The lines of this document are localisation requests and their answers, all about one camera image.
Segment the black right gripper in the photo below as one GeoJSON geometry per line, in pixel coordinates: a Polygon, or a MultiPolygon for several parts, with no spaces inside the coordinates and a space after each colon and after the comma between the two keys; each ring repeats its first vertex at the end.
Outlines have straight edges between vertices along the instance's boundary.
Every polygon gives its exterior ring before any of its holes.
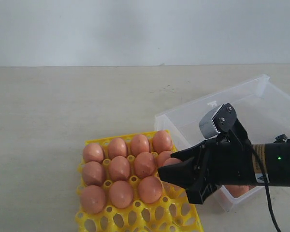
{"type": "Polygon", "coordinates": [[[172,154],[182,162],[158,168],[162,181],[186,190],[190,204],[201,205],[222,185],[263,185],[254,171],[258,159],[250,144],[209,139],[172,154]]]}

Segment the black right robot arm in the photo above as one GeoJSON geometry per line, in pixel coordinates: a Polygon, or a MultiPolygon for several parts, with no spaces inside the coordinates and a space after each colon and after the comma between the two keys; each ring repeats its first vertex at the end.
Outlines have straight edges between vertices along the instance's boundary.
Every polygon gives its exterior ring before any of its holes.
{"type": "Polygon", "coordinates": [[[192,204],[223,185],[290,187],[290,139],[253,145],[245,131],[230,131],[171,156],[180,162],[159,168],[160,179],[183,188],[192,204]]]}

